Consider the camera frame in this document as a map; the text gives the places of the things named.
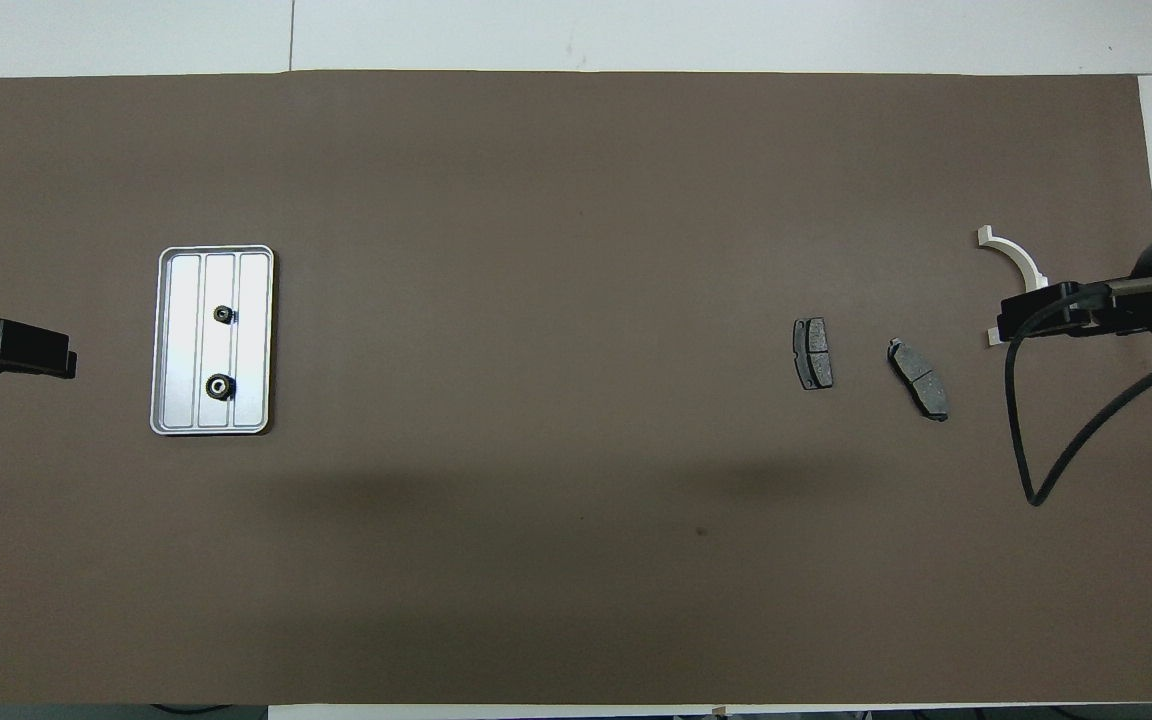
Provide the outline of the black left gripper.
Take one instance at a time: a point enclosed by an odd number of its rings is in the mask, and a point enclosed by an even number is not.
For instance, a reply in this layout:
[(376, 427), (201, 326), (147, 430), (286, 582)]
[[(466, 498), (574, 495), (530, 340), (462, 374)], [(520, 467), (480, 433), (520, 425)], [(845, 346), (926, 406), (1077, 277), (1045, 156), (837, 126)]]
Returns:
[(68, 334), (0, 318), (0, 374), (76, 379), (78, 354)]

